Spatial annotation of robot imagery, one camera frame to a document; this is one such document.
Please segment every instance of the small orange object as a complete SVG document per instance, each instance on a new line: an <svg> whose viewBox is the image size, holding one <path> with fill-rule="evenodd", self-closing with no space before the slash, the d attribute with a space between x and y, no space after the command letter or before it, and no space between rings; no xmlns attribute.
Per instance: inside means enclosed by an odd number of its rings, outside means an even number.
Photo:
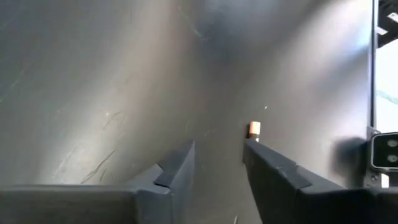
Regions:
<svg viewBox="0 0 398 224"><path fill-rule="evenodd" d="M260 138L261 123L257 121L250 122L249 138L255 139L257 142Z"/></svg>

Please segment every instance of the gray surface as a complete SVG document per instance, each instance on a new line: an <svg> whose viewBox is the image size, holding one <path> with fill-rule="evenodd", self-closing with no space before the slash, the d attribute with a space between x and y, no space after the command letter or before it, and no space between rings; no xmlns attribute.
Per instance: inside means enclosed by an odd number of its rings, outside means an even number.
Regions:
<svg viewBox="0 0 398 224"><path fill-rule="evenodd" d="M189 223L259 223L260 142L347 185L371 1L0 0L0 184L119 184L197 140Z"/></svg>

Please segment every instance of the white label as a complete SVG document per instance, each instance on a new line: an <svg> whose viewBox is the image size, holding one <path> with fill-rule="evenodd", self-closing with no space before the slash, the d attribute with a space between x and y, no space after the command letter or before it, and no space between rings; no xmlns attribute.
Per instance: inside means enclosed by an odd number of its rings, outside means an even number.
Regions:
<svg viewBox="0 0 398 224"><path fill-rule="evenodd" d="M385 29L383 29L381 27L376 27L376 32L380 35L384 35L384 34L388 33L388 31L386 31Z"/></svg>
<svg viewBox="0 0 398 224"><path fill-rule="evenodd" d="M388 15L388 18L390 18L390 19L392 19L393 21L395 21L395 22L398 22L398 14L396 14L396 13L391 13L391 14L389 14Z"/></svg>

